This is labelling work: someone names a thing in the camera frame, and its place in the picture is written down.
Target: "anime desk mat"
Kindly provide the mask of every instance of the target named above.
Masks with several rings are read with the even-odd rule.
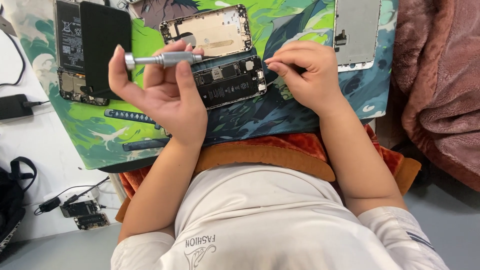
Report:
[[[224,63],[255,54],[267,59],[293,40],[333,44],[335,0],[145,0],[130,6],[122,1],[111,2],[132,14],[132,50],[138,57],[150,56],[163,46],[157,30],[160,22],[238,3],[247,7],[254,48],[225,57]],[[373,67],[339,73],[341,91],[360,119],[385,114],[397,8],[398,0],[382,1]],[[8,1],[5,10],[10,12],[25,53],[87,169],[128,161],[138,164],[138,160],[160,153],[169,140],[163,128],[155,129],[152,123],[104,115],[106,109],[140,113],[132,105],[111,100],[107,107],[93,106],[66,101],[59,95],[52,0]],[[193,68],[207,67],[201,63]],[[315,113],[295,101],[275,73],[265,68],[265,77],[267,83],[273,83],[264,95],[209,111],[205,146],[263,135],[318,130]],[[132,79],[142,86],[142,67],[133,71]],[[138,150],[125,151],[125,145]]]

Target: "black phone screen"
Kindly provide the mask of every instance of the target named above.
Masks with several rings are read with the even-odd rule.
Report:
[[[80,3],[86,85],[96,98],[121,100],[108,85],[108,62],[120,44],[131,51],[132,25],[128,12],[87,1]]]

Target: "hand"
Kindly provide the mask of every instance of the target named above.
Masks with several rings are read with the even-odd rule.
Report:
[[[265,60],[268,69],[278,73],[293,97],[319,116],[343,98],[338,86],[335,51],[313,41],[293,41]],[[298,74],[293,66],[307,69]]]
[[[154,55],[182,50],[193,49],[180,40]],[[195,49],[194,53],[204,52],[203,49]],[[155,120],[181,144],[201,146],[205,139],[207,112],[188,62],[183,61],[176,67],[165,69],[159,64],[146,65],[144,89],[141,89],[128,80],[124,55],[125,51],[118,46],[108,64],[108,81],[112,91]]]

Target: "qr code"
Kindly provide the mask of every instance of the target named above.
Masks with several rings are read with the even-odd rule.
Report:
[[[68,53],[68,54],[70,54],[70,46],[65,46],[65,45],[63,45],[63,53]]]

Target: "sleeve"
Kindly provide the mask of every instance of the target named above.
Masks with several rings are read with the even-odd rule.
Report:
[[[112,270],[152,269],[175,239],[160,232],[130,236],[121,241],[110,260]]]
[[[448,270],[417,220],[397,207],[378,207],[358,216],[404,270]]]

